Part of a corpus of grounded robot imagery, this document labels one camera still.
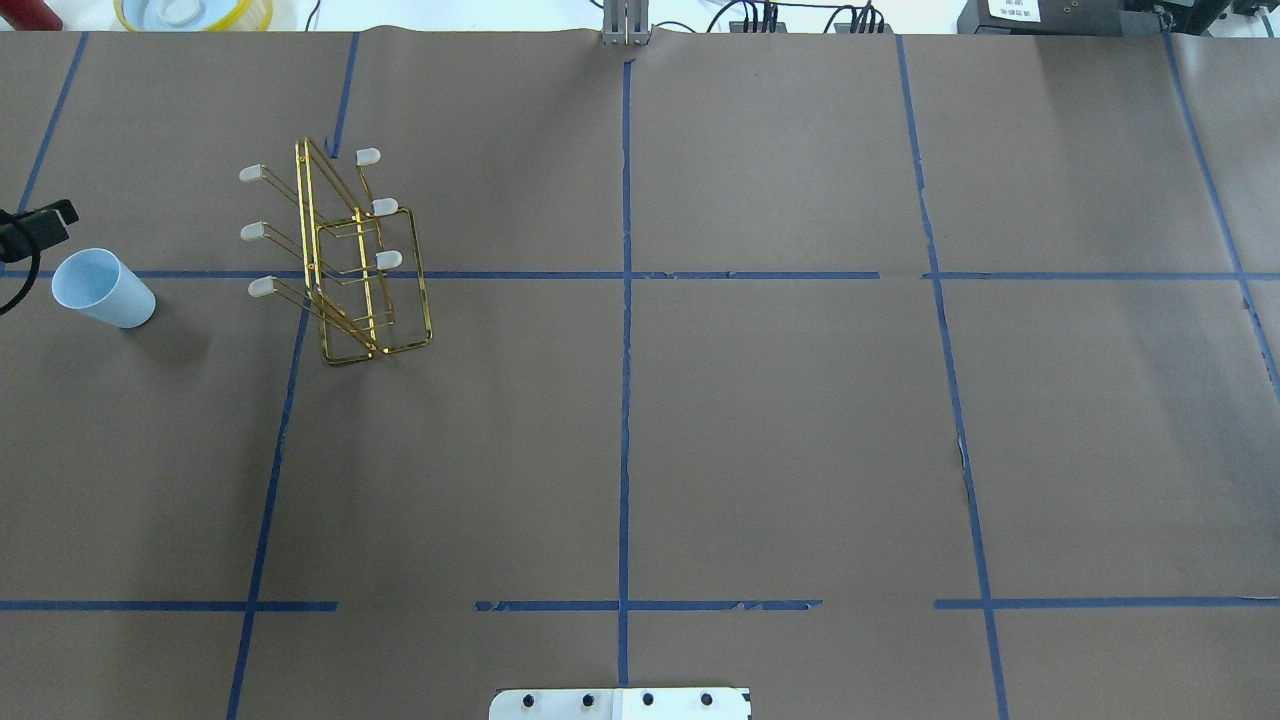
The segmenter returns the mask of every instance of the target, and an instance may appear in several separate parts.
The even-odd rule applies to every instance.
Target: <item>black box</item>
[[[1100,35],[1120,36],[1124,0],[1024,0],[1039,8],[1039,22],[991,14],[991,4],[1004,0],[969,0],[956,19],[960,35]]]

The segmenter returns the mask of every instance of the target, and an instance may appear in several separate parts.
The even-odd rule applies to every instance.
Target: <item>red object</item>
[[[0,0],[0,18],[13,29],[63,29],[63,19],[44,0]]]

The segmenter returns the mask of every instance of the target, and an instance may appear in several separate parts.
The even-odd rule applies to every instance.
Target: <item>yellow container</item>
[[[115,17],[132,32],[261,31],[271,0],[115,0]]]

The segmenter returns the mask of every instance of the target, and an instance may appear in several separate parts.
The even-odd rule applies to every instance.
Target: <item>table surface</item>
[[[0,716],[1274,717],[1277,54],[0,36],[0,199],[82,218],[0,322]],[[429,347],[246,293],[302,136],[383,151]],[[155,318],[55,306],[87,246]]]

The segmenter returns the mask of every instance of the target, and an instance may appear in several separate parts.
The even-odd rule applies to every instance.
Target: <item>white rubber tip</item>
[[[356,164],[360,167],[376,165],[383,159],[383,151],[376,147],[356,150]]]
[[[381,218],[399,210],[399,202],[394,197],[379,197],[374,200],[374,215]]]
[[[250,223],[241,228],[241,240],[244,242],[253,242],[255,240],[262,240],[264,237],[266,237],[266,223],[261,220]]]
[[[275,292],[275,275],[261,277],[248,283],[248,293],[251,297],[266,297],[273,292]]]
[[[383,250],[378,255],[374,255],[374,259],[378,263],[379,270],[394,270],[404,261],[404,256],[401,255],[399,250]]]
[[[262,179],[262,173],[266,170],[265,165],[250,165],[241,170],[241,182],[256,182]]]

